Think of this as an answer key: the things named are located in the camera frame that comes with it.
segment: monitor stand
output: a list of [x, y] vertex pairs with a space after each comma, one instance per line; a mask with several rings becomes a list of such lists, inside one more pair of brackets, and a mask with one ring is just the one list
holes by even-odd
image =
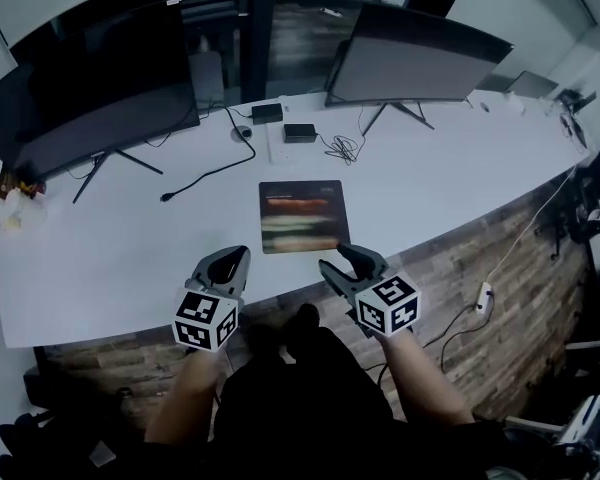
[[76, 204], [76, 201], [80, 198], [80, 196], [84, 192], [84, 189], [87, 188], [87, 185], [91, 182], [93, 177], [96, 175], [96, 173], [98, 172], [98, 169], [100, 169], [100, 167], [102, 166], [104, 161], [114, 153], [118, 153], [120, 156], [126, 158], [127, 160], [131, 160], [132, 162], [135, 162], [138, 165], [141, 165], [142, 167], [149, 169], [150, 171], [156, 172], [158, 174], [164, 174], [160, 169], [156, 169], [155, 167], [144, 163], [142, 160], [138, 160], [136, 157], [133, 157], [133, 156], [129, 155], [128, 153], [125, 153], [124, 151], [122, 151], [120, 149], [114, 149], [113, 151], [109, 151], [107, 153], [102, 153], [98, 158], [96, 158], [95, 163], [93, 165], [93, 169], [89, 173], [89, 176], [87, 176], [87, 179], [84, 180], [84, 183], [80, 187], [80, 190], [78, 190], [76, 197], [73, 198], [73, 204]]
[[380, 110], [378, 110], [376, 112], [376, 115], [373, 116], [373, 119], [371, 119], [371, 122], [367, 125], [367, 127], [362, 132], [363, 137], [367, 136], [367, 132], [371, 129], [371, 127], [373, 126], [373, 123], [376, 122], [376, 119], [378, 119], [378, 117], [380, 117], [380, 114], [382, 114], [382, 111], [387, 107], [387, 105], [391, 105], [392, 107], [397, 108], [400, 112], [404, 112], [405, 114], [413, 117], [416, 121], [422, 123], [427, 128], [431, 128], [432, 130], [435, 130], [435, 128], [433, 126], [431, 126], [425, 118], [423, 118], [422, 116], [419, 116], [415, 112], [412, 112], [407, 107], [405, 107], [402, 103], [383, 103], [382, 106], [380, 107]]

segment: black box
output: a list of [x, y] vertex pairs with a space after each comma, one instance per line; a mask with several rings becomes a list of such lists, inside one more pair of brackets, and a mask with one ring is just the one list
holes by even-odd
[[271, 105], [258, 105], [251, 107], [251, 118], [253, 124], [267, 124], [282, 121], [282, 105], [273, 103]]
[[285, 124], [284, 141], [287, 144], [315, 142], [316, 128], [312, 124]]

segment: forearm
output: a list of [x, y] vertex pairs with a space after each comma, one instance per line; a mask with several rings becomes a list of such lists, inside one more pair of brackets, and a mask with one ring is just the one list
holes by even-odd
[[217, 354], [198, 351], [187, 356], [174, 385], [147, 427], [145, 441], [172, 446], [205, 443], [217, 380]]
[[425, 354], [413, 334], [380, 337], [387, 364], [407, 417], [415, 415], [441, 425], [473, 423], [466, 401]]

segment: curved desk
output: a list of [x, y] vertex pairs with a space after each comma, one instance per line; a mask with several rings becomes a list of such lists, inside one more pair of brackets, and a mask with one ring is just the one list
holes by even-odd
[[[285, 121], [306, 122], [309, 116], [326, 140], [336, 134], [359, 140], [361, 107], [327, 110], [324, 97], [280, 98]], [[423, 105], [435, 131], [387, 109], [351, 166], [325, 155], [319, 140], [294, 145], [301, 148], [295, 162], [273, 164], [267, 137], [278, 133], [276, 126], [253, 126], [235, 115], [237, 124], [252, 127], [258, 156], [167, 203], [160, 202], [164, 192], [248, 156], [246, 146], [230, 139], [224, 110], [173, 134], [159, 149], [129, 150], [164, 176], [114, 155], [76, 205], [71, 200], [80, 182], [68, 174], [50, 180], [41, 226], [15, 233], [0, 227], [0, 316], [7, 346], [167, 325], [176, 289], [198, 260], [229, 245], [244, 244], [252, 252], [247, 303], [320, 281], [320, 258], [347, 269], [335, 251], [262, 252], [262, 181], [341, 180], [352, 242], [389, 256], [509, 203], [588, 156], [537, 101], [524, 99], [521, 116], [502, 94], [476, 91], [469, 99], [474, 108], [466, 102]], [[251, 104], [236, 108], [248, 115]], [[364, 109], [362, 127], [375, 110]], [[72, 171], [77, 176], [90, 168]]]

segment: computer monitor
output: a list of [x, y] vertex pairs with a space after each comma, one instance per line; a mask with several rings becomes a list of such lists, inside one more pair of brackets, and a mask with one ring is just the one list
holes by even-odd
[[527, 98], [544, 98], [548, 96], [558, 84], [531, 71], [523, 71], [518, 75], [509, 87], [507, 92], [513, 92], [518, 96]]
[[326, 105], [462, 101], [512, 49], [461, 23], [365, 4], [332, 68]]
[[94, 25], [0, 80], [0, 160], [27, 183], [198, 124], [178, 6]]

